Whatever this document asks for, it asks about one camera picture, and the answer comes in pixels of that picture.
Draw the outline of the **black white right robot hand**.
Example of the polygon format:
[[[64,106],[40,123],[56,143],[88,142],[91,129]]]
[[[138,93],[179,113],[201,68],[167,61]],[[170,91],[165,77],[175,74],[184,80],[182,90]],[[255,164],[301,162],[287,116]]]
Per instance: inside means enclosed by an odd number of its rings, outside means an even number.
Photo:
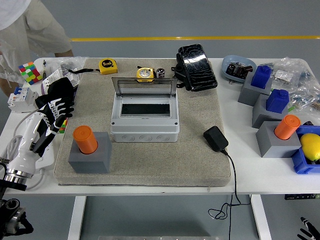
[[[301,228],[300,231],[304,234],[297,234],[297,237],[301,240],[319,240],[320,232],[304,217],[301,217],[300,220],[305,225],[307,230]]]

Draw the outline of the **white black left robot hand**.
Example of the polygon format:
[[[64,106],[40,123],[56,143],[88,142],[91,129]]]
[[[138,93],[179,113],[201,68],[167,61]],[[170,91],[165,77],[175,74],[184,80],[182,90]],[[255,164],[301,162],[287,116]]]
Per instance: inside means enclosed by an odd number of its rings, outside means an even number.
[[[6,174],[31,178],[36,172],[36,161],[42,157],[66,118],[72,116],[74,102],[63,97],[46,103],[31,115],[30,122],[17,149],[17,156],[9,162]]]

